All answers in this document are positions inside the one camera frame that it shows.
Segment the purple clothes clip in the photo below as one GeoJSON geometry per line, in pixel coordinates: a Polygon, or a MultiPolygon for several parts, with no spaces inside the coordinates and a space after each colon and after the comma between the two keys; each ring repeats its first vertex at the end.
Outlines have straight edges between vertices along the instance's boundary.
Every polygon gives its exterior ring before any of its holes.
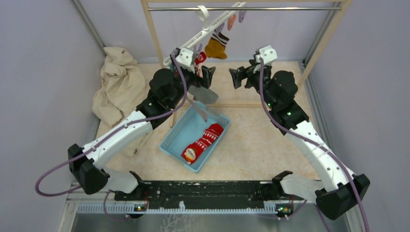
{"type": "Polygon", "coordinates": [[[246,10],[241,10],[239,11],[239,15],[238,15],[238,22],[242,23],[244,21],[244,18],[246,16],[247,11],[246,10]]]}
{"type": "Polygon", "coordinates": [[[224,25],[225,23],[221,23],[217,28],[215,28],[214,34],[218,36],[221,33],[222,29],[224,28],[224,25]]]}
{"type": "Polygon", "coordinates": [[[196,57],[201,53],[202,48],[203,48],[202,43],[194,45],[193,50],[194,50],[194,54],[196,57]]]}

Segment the mustard yellow sock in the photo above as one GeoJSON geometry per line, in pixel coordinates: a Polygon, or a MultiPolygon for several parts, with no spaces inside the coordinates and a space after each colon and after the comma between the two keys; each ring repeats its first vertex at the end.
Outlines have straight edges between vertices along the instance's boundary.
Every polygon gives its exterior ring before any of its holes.
{"type": "Polygon", "coordinates": [[[226,59],[228,56],[225,53],[225,50],[229,40],[230,39],[221,32],[218,34],[213,33],[205,46],[206,56],[208,58],[217,58],[221,60],[226,59]]]}

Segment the white plastic clip hanger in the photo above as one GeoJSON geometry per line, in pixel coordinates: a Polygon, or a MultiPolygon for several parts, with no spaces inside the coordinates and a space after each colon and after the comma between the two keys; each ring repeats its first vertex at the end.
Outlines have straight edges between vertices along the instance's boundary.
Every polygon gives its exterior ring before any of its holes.
{"type": "MultiPolygon", "coordinates": [[[[246,2],[236,2],[230,7],[246,7],[246,2]]],[[[186,47],[192,49],[194,45],[199,44],[201,40],[203,40],[206,36],[210,35],[214,32],[215,28],[217,28],[221,23],[225,23],[228,19],[235,13],[239,11],[223,11],[217,18],[210,21],[209,19],[209,12],[204,10],[205,6],[203,4],[197,5],[195,7],[200,7],[201,11],[196,11],[197,17],[202,21],[202,29],[198,31],[192,38],[190,38],[187,42],[183,45],[179,46],[178,48],[186,47]]]]}

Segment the red Santa Christmas sock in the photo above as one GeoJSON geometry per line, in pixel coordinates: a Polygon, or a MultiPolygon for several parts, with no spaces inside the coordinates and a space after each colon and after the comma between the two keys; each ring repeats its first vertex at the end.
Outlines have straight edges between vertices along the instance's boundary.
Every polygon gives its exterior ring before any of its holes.
{"type": "Polygon", "coordinates": [[[201,154],[209,148],[224,132],[224,128],[218,124],[212,124],[204,130],[202,137],[188,145],[182,152],[181,157],[188,165],[195,163],[201,154]]]}

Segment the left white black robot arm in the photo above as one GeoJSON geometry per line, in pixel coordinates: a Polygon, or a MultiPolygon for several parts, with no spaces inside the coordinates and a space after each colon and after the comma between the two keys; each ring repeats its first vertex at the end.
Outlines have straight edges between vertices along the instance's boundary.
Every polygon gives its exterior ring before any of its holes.
{"type": "Polygon", "coordinates": [[[80,147],[77,144],[68,149],[68,157],[73,162],[69,169],[80,188],[87,195],[102,189],[121,191],[133,200],[144,196],[142,179],[135,172],[110,171],[106,164],[131,142],[142,138],[176,111],[177,104],[186,95],[187,88],[196,87],[209,90],[216,67],[202,66],[202,75],[187,69],[157,70],[149,81],[147,98],[131,114],[95,141],[80,147]]]}

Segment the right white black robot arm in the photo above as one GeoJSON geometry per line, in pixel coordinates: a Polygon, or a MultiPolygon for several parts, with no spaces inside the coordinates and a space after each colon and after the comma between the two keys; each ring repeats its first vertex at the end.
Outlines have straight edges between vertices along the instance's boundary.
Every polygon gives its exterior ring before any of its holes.
{"type": "Polygon", "coordinates": [[[319,176],[306,179],[290,171],[273,178],[272,192],[278,199],[295,195],[317,205],[329,219],[335,220],[358,206],[363,221],[366,213],[362,199],[370,185],[365,174],[356,175],[333,153],[316,132],[305,111],[294,99],[298,87],[289,71],[271,73],[271,66],[259,65],[230,69],[235,88],[255,88],[271,122],[302,152],[319,176]]]}

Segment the salmon clothes clip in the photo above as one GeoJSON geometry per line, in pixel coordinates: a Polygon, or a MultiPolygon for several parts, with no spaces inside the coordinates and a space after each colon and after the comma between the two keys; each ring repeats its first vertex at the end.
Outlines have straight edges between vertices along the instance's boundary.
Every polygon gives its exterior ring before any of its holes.
{"type": "Polygon", "coordinates": [[[228,23],[227,30],[228,31],[232,30],[235,21],[236,21],[236,14],[233,14],[227,21],[227,23],[228,23]]]}

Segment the red white striped sock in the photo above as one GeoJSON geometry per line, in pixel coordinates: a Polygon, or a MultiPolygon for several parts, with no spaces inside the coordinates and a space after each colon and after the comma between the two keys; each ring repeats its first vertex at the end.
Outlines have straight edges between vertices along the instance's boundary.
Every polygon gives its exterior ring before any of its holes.
{"type": "Polygon", "coordinates": [[[195,68],[195,72],[198,76],[201,75],[200,64],[205,62],[206,59],[207,59],[207,56],[206,56],[206,53],[204,51],[201,51],[195,58],[194,68],[195,68]]]}

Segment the grey striped-cuff sock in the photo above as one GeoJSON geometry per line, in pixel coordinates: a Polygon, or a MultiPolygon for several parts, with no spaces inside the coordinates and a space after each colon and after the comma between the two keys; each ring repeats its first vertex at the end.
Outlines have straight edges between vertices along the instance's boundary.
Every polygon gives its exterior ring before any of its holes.
{"type": "Polygon", "coordinates": [[[207,115],[207,113],[204,111],[204,110],[202,110],[201,108],[199,108],[198,106],[197,106],[197,104],[193,101],[193,100],[191,100],[190,98],[187,98],[187,101],[190,103],[190,105],[195,109],[195,111],[201,116],[201,118],[203,119],[203,121],[204,122],[207,122],[207,119],[208,119],[208,115],[207,115]]]}

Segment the blue plastic basket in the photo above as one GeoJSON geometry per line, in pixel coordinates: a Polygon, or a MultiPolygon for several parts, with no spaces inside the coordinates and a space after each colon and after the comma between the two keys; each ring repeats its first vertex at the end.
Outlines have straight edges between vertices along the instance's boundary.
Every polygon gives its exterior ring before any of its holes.
{"type": "Polygon", "coordinates": [[[196,102],[196,104],[199,108],[201,108],[207,113],[207,122],[204,122],[201,116],[191,106],[184,113],[181,119],[174,125],[174,127],[170,130],[170,132],[167,134],[167,136],[160,144],[160,150],[163,153],[175,158],[176,160],[178,160],[180,164],[182,164],[188,170],[195,173],[200,171],[203,164],[211,156],[212,152],[214,151],[218,143],[226,134],[228,127],[231,123],[231,120],[226,115],[214,111],[213,109],[211,109],[203,103],[196,102]],[[201,154],[201,156],[195,163],[188,165],[185,162],[185,160],[181,157],[182,152],[188,145],[198,140],[203,135],[205,129],[207,129],[210,125],[215,123],[220,124],[224,128],[224,132],[215,141],[214,144],[212,144],[201,154]]]}

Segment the beige crumpled cloth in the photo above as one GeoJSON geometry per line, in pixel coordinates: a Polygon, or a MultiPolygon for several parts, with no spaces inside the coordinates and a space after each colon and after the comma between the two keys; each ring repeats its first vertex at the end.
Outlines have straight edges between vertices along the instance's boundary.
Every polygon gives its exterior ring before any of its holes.
{"type": "Polygon", "coordinates": [[[146,97],[146,79],[137,61],[121,47],[104,47],[101,85],[94,95],[92,112],[100,119],[100,137],[124,121],[146,97]]]}

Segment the metal rack rod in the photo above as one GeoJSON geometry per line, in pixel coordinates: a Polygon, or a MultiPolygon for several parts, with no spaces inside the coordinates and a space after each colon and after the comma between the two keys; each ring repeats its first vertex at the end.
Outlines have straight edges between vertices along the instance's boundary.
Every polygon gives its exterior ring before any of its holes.
{"type": "MultiPolygon", "coordinates": [[[[165,12],[165,11],[201,11],[200,7],[167,7],[167,8],[148,8],[149,11],[165,12]]],[[[339,11],[341,7],[211,7],[204,8],[206,11],[339,11]]]]}

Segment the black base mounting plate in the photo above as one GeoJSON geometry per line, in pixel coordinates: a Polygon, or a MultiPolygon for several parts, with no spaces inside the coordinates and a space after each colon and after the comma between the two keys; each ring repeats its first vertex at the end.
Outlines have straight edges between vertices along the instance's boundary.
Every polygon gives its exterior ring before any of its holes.
{"type": "Polygon", "coordinates": [[[149,209],[262,209],[267,201],[289,201],[271,181],[151,181],[133,192],[116,192],[116,201],[142,201],[149,209]]]}

